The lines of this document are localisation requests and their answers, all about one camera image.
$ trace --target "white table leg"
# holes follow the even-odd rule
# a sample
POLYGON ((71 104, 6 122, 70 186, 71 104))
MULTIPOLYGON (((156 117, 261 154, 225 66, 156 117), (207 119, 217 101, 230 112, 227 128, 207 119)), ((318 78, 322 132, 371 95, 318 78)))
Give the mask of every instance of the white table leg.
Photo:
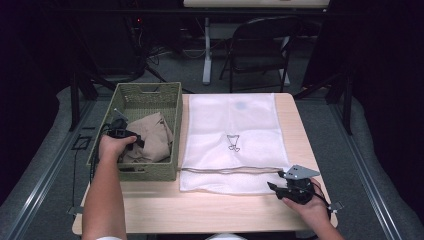
POLYGON ((209 18, 205 18, 205 66, 203 68, 203 85, 211 83, 211 39, 209 35, 209 18))

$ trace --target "black chair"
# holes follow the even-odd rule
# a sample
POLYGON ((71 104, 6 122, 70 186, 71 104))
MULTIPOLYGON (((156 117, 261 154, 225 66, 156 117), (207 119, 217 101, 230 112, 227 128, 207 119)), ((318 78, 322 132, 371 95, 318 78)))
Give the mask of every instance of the black chair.
POLYGON ((243 23, 235 30, 233 37, 226 42, 227 59, 219 79, 222 79, 224 71, 230 71, 230 93, 232 93, 233 72, 265 73, 270 70, 283 69, 283 76, 281 76, 279 84, 280 92, 283 92, 290 47, 301 30, 302 21, 295 16, 257 18, 243 23))

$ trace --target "hand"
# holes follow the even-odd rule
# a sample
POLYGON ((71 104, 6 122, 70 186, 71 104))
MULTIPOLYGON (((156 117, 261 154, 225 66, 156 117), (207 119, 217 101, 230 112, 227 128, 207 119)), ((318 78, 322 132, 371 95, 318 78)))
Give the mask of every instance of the hand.
POLYGON ((103 159, 104 157, 110 157, 112 159, 118 160, 118 157, 124 151, 125 146, 134 143, 136 140, 137 137, 135 136, 116 139, 107 135, 103 135, 100 139, 99 159, 103 159))
MULTIPOLYGON (((313 178, 311 178, 311 182, 314 183, 315 192, 322 195, 320 183, 313 178)), ((293 202, 288 198, 283 198, 283 202, 288 207, 298 212, 303 221, 313 230, 321 228, 324 224, 330 224, 324 202, 315 195, 305 205, 293 202)))

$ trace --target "wooden table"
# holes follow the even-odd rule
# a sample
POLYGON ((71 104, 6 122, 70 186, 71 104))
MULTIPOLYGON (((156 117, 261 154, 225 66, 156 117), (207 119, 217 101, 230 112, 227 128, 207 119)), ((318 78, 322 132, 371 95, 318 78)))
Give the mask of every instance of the wooden table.
MULTIPOLYGON (((292 96, 286 93, 275 96, 289 161, 293 165, 319 171, 292 96)), ((187 129, 188 95, 183 95, 179 166, 182 164, 187 129)), ((316 179, 331 202, 321 176, 316 179)), ((237 233, 308 229, 298 214, 286 207, 275 194, 229 196, 182 193, 179 191, 179 176, 175 182, 121 182, 121 186, 127 233, 237 233)), ((336 226, 334 214, 331 219, 336 226)), ((78 235, 82 232, 81 220, 82 215, 78 214, 72 227, 78 235)))

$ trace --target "green basket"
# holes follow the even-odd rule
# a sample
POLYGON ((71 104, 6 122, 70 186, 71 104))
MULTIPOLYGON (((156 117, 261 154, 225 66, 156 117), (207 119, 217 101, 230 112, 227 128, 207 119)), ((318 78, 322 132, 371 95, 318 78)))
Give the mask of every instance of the green basket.
POLYGON ((128 122, 161 112, 174 135, 171 155, 155 163, 118 163, 121 181, 175 181, 178 168, 182 94, 181 83, 120 83, 116 87, 102 126, 112 122, 113 110, 128 122))

